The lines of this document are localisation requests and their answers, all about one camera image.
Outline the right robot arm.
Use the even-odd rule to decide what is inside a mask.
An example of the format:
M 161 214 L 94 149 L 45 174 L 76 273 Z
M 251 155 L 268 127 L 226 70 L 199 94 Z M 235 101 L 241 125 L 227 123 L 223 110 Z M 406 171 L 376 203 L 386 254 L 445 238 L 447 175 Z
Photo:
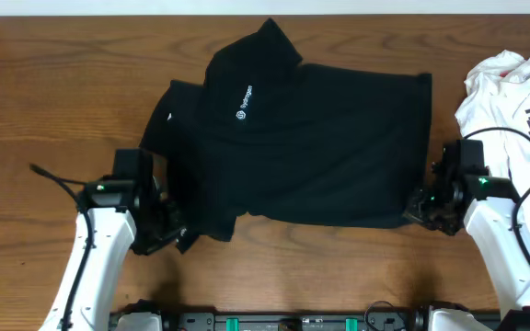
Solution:
M 464 175 L 421 188 L 405 215 L 429 230 L 474 241 L 500 308 L 499 330 L 530 330 L 530 206 L 507 178 Z

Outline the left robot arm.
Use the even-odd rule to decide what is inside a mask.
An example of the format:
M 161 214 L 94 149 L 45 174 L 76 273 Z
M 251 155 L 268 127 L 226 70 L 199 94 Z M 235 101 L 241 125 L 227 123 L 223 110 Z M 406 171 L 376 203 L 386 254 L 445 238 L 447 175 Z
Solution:
M 92 181 L 75 199 L 75 240 L 42 330 L 108 330 L 127 253 L 153 254 L 184 229 L 179 208 L 155 180 Z

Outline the black polo shirt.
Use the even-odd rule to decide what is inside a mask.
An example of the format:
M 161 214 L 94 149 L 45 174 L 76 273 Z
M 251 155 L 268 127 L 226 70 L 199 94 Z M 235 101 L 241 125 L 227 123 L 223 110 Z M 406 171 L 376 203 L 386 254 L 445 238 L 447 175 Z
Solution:
M 305 63 L 273 20 L 174 80 L 140 145 L 167 160 L 191 235 L 227 242 L 238 217 L 393 229 L 423 181 L 429 74 Z

